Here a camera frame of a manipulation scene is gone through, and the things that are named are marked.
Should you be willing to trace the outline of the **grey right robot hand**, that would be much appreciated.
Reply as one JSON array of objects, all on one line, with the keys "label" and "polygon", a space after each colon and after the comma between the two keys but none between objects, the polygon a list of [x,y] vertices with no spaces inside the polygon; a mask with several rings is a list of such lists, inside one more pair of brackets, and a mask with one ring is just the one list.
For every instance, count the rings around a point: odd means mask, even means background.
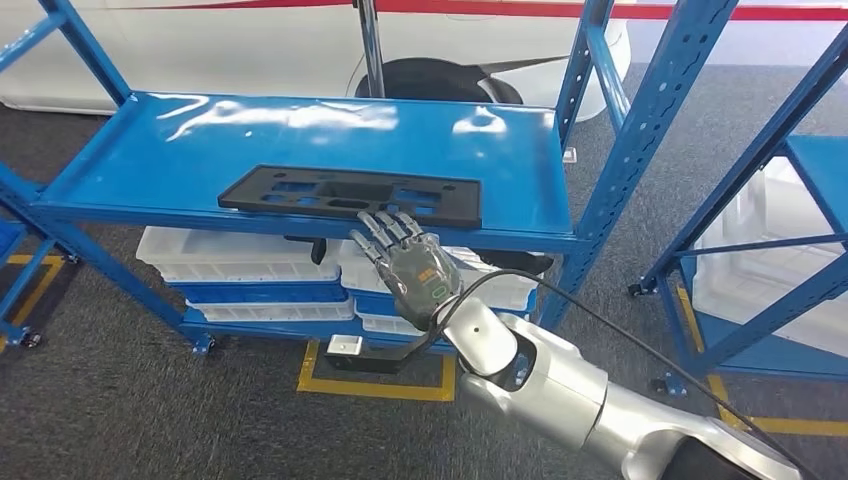
[{"label": "grey right robot hand", "polygon": [[437,311],[463,289],[460,271],[438,236],[405,212],[360,211],[357,218],[371,237],[352,230],[350,238],[393,295],[398,314],[416,329],[430,330]]}]

